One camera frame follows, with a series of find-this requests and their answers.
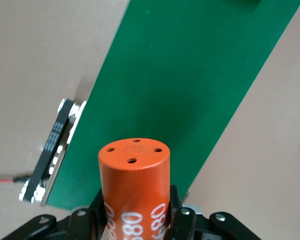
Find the orange cylinder white 4680 print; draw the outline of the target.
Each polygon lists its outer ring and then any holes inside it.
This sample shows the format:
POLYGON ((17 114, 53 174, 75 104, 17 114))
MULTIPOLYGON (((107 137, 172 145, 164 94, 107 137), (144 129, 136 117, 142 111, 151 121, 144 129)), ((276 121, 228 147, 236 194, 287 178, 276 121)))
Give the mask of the orange cylinder white 4680 print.
POLYGON ((109 240, 163 240, 170 203, 169 147, 149 138, 111 142, 98 153, 109 240))

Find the green conveyor belt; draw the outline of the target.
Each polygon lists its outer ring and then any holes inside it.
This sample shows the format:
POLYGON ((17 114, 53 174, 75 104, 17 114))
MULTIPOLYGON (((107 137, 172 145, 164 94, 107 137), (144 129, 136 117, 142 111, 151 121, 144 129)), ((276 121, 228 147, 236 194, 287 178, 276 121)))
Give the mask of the green conveyor belt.
POLYGON ((186 195, 300 0, 130 0, 86 103, 63 99, 19 194, 63 209, 101 187, 98 151, 132 137, 171 150, 186 195))

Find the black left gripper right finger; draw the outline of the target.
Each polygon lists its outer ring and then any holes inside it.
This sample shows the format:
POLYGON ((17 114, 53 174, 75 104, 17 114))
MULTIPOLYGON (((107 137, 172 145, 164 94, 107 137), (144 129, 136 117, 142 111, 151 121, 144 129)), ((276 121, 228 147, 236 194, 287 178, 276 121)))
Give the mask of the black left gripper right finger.
POLYGON ((176 185, 170 186, 168 210, 169 228, 163 240, 193 240, 196 226, 196 213, 189 207, 184 207, 176 185))

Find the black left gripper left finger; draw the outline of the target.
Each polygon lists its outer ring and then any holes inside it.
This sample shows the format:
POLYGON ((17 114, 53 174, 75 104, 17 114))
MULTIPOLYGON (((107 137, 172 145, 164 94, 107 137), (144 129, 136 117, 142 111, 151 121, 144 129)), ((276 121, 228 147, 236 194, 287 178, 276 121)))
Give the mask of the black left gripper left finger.
POLYGON ((107 225, 103 193, 98 191, 89 207, 73 210, 63 220, 57 240, 101 240, 107 225))

